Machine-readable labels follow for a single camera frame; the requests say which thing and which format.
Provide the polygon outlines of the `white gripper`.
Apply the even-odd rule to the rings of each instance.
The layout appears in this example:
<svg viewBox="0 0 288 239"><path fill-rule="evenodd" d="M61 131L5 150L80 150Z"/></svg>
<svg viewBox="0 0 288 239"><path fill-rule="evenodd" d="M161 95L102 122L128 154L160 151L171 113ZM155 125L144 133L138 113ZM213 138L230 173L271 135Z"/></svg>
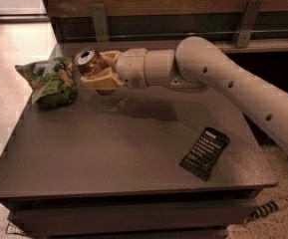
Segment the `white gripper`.
<svg viewBox="0 0 288 239"><path fill-rule="evenodd" d="M129 49L123 54L118 50L101 52L100 55L109 66L98 73L81 77L87 89L112 91L125 86L132 90L147 88L144 76L144 59L147 49Z"/></svg>

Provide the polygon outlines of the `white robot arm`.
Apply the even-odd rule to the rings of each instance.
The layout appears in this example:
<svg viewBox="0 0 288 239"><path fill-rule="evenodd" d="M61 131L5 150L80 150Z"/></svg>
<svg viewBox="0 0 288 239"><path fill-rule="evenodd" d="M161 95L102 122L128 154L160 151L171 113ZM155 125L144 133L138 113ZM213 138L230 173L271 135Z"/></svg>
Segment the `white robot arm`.
<svg viewBox="0 0 288 239"><path fill-rule="evenodd" d="M198 93L212 87L288 153L288 94L241 68L205 39L186 38L174 50L86 49L75 63L86 67L81 77L84 86L96 91L162 86Z"/></svg>

